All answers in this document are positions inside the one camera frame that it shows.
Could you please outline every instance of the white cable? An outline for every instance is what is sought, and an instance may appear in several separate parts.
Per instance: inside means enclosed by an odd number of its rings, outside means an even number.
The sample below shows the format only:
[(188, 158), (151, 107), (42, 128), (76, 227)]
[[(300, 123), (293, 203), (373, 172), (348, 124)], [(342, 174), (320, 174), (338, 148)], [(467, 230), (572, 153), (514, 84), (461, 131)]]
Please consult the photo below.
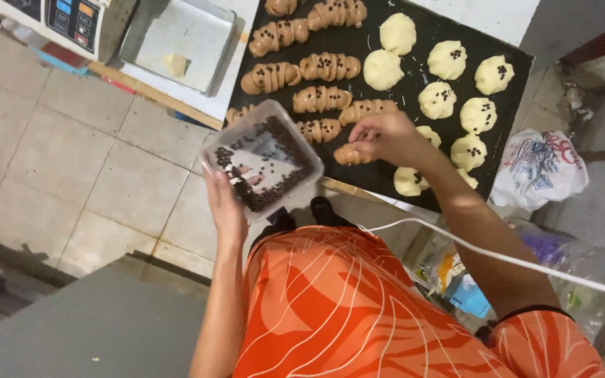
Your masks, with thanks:
[(575, 282), (578, 285), (583, 285), (586, 287), (590, 287), (590, 288), (594, 288), (596, 290), (599, 291), (603, 291), (605, 292), (605, 284), (602, 284), (600, 282), (595, 282), (592, 280), (588, 280), (588, 279), (582, 279), (580, 277), (571, 275), (571, 274), (567, 274), (564, 272), (560, 272), (560, 271), (556, 271), (555, 269), (551, 269), (551, 268), (547, 268), (545, 266), (541, 266), (538, 264), (534, 264), (533, 262), (527, 262), (524, 260), (520, 260), (518, 258), (514, 258), (514, 257), (510, 257), (510, 256), (506, 256), (506, 255), (502, 255), (500, 253), (496, 253), (496, 252), (492, 252), (489, 250), (485, 250), (483, 248), (480, 247), (476, 247), (475, 245), (472, 245), (470, 243), (468, 243), (467, 241), (465, 241), (464, 239), (461, 239), (460, 237), (454, 235), (453, 233), (450, 233), (446, 230), (443, 230), (442, 228), (432, 225), (431, 223), (427, 222), (424, 219), (420, 219), (420, 218), (407, 218), (407, 219), (400, 219), (399, 221), (396, 221), (394, 223), (390, 223), (386, 226), (382, 226), (382, 227), (375, 227), (374, 229), (366, 229), (365, 227), (358, 225), (359, 228), (361, 228), (363, 231), (366, 231), (370, 234), (373, 234), (371, 231), (378, 231), (381, 229), (386, 229), (386, 228), (390, 228), (392, 226), (395, 226), (399, 223), (403, 223), (403, 222), (417, 222), (417, 223), (421, 223), (422, 225), (431, 228), (432, 230), (434, 230), (435, 232), (441, 233), (442, 235), (448, 236), (450, 238), (452, 238), (452, 240), (454, 240), (455, 242), (463, 245), (464, 247), (475, 251), (477, 253), (480, 253), (482, 255), (485, 256), (489, 256), (501, 261), (505, 261), (505, 262), (509, 262), (511, 264), (515, 264), (515, 265), (519, 265), (522, 266), (524, 268), (527, 269), (532, 269), (534, 271), (539, 271), (541, 273), (545, 273), (545, 274), (550, 274), (551, 276), (555, 276), (558, 277), (559, 279), (563, 279), (563, 280), (567, 280), (567, 281), (571, 281), (571, 282)]

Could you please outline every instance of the baking tray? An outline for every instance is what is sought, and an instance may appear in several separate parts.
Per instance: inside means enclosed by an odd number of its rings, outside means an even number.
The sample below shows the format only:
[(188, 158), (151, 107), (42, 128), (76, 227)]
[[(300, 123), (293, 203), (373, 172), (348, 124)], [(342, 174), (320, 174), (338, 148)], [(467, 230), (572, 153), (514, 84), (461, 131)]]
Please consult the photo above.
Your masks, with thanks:
[[(119, 57), (198, 93), (209, 93), (228, 48), (237, 16), (207, 0), (142, 0), (125, 35)], [(173, 77), (164, 57), (189, 60), (186, 74)]]
[[(265, 13), (264, 3), (264, 0), (260, 1), (256, 19), (253, 22), (254, 29), (261, 28), (267, 22), (277, 20), (276, 17), (270, 17)], [(295, 13), (288, 16), (287, 19), (307, 17), (307, 13), (315, 3), (318, 3), (318, 1), (307, 2), (299, 7)], [(485, 159), (482, 166), (469, 172), (471, 177), (478, 180), (479, 184), (476, 191), (487, 200), (492, 191), (503, 148), (512, 129), (517, 108), (520, 106), (533, 57), (505, 42), (407, 1), (364, 0), (364, 4), (368, 9), (368, 16), (363, 21), (361, 28), (330, 26), (327, 30), (311, 31), (307, 43), (293, 44), (288, 48), (283, 48), (280, 52), (270, 52), (264, 58), (254, 58), (247, 50), (237, 76), (238, 83), (232, 93), (230, 107), (240, 108), (246, 104), (258, 104), (267, 98), (271, 98), (279, 101), (283, 107), (289, 110), (291, 118), (296, 121), (338, 118), (340, 116), (339, 110), (312, 114), (294, 114), (291, 111), (294, 93), (310, 85), (337, 86), (342, 90), (349, 90), (353, 94), (354, 100), (392, 99), (396, 101), (399, 109), (405, 111), (417, 126), (431, 126), (440, 135), (442, 139), (440, 150), (449, 155), (452, 143), (466, 135), (459, 121), (459, 111), (463, 104), (474, 97), (488, 97), (496, 103), (498, 119), (492, 130), (480, 134), (481, 140), (487, 145), (487, 159)], [(376, 91), (369, 87), (363, 79), (363, 74), (352, 80), (341, 80), (339, 82), (324, 82), (323, 80), (307, 82), (303, 80), (294, 87), (285, 87), (275, 93), (260, 96), (250, 96), (242, 92), (239, 85), (241, 77), (257, 63), (286, 61), (300, 64), (300, 60), (310, 54), (323, 52), (355, 56), (363, 63), (371, 50), (381, 48), (379, 26), (390, 15), (398, 12), (405, 13), (415, 21), (417, 43), (412, 48), (412, 52), (401, 58), (401, 69), (405, 76), (389, 92)], [(457, 80), (447, 81), (457, 94), (454, 114), (449, 118), (431, 120), (422, 114), (417, 97), (427, 83), (438, 79), (437, 76), (429, 73), (426, 60), (436, 43), (444, 40), (460, 40), (462, 45), (466, 47), (468, 59), (466, 59), (464, 73)], [(506, 56), (508, 63), (513, 65), (515, 77), (505, 91), (484, 96), (475, 88), (475, 70), (480, 62), (494, 55)], [(398, 194), (393, 186), (393, 174), (396, 167), (391, 166), (386, 161), (375, 161), (357, 166), (341, 166), (335, 161), (333, 151), (347, 143), (353, 126), (345, 127), (341, 134), (330, 142), (313, 145), (314, 150), (324, 162), (325, 176), (428, 210), (440, 212), (440, 207), (432, 190), (425, 190), (421, 196), (417, 197), (405, 197)]]

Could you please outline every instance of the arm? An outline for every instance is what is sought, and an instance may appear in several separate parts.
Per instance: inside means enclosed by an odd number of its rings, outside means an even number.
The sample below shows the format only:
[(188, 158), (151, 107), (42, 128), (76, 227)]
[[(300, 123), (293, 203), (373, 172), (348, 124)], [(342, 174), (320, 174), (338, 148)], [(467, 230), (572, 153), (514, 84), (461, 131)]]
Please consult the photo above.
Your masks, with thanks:
[[(404, 113), (361, 120), (349, 141), (361, 153), (419, 170), (431, 185), (454, 235), (486, 250), (538, 262), (522, 240), (458, 175), (447, 157), (416, 132)], [(457, 252), (499, 318), (529, 305), (559, 308), (545, 274), (474, 253), (458, 244)]]
[(247, 222), (223, 172), (215, 177), (205, 172), (204, 180), (218, 246), (207, 307), (188, 376), (225, 378), (235, 369), (246, 328), (242, 246)]

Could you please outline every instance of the round dough ball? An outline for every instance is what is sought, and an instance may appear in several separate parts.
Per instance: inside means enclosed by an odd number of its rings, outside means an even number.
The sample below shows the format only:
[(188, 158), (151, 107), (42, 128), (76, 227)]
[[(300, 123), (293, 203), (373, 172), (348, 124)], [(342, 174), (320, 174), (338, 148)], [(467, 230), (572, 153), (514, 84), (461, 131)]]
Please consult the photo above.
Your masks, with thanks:
[(426, 139), (431, 142), (432, 145), (436, 146), (436, 148), (440, 147), (442, 141), (440, 140), (440, 135), (433, 131), (429, 126), (417, 126), (417, 131)]
[(396, 191), (406, 197), (418, 196), (423, 190), (429, 188), (429, 184), (416, 169), (399, 167), (393, 174), (393, 186)]
[(500, 92), (508, 87), (510, 79), (515, 76), (512, 64), (506, 63), (503, 55), (485, 59), (475, 71), (475, 88), (485, 96)]
[(447, 40), (438, 43), (426, 61), (429, 72), (443, 80), (457, 80), (466, 69), (466, 47), (461, 41)]
[(471, 98), (461, 107), (459, 117), (467, 133), (478, 135), (494, 127), (496, 105), (486, 97)]
[(380, 42), (385, 50), (403, 56), (417, 41), (415, 23), (402, 13), (392, 14), (380, 25)]
[(363, 78), (366, 84), (378, 91), (386, 91), (396, 85), (403, 75), (401, 58), (390, 51), (375, 50), (363, 63)]
[(447, 118), (454, 111), (457, 95), (448, 83), (432, 82), (419, 94), (419, 108), (432, 120)]
[(469, 176), (468, 173), (461, 168), (457, 169), (457, 172), (459, 173), (459, 176), (466, 181), (466, 184), (470, 185), (473, 189), (477, 188), (477, 180), (475, 178)]
[(450, 151), (452, 163), (466, 172), (481, 166), (485, 162), (485, 156), (487, 156), (487, 146), (474, 134), (468, 134), (454, 141)]

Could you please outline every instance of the sleeve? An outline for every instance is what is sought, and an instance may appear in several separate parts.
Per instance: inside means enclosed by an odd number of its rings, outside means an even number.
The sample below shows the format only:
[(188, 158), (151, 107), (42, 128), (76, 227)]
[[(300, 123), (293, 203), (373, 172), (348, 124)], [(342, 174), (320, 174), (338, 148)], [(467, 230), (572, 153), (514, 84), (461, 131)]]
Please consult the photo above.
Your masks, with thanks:
[(596, 349), (559, 311), (510, 316), (489, 335), (489, 348), (518, 377), (605, 378)]

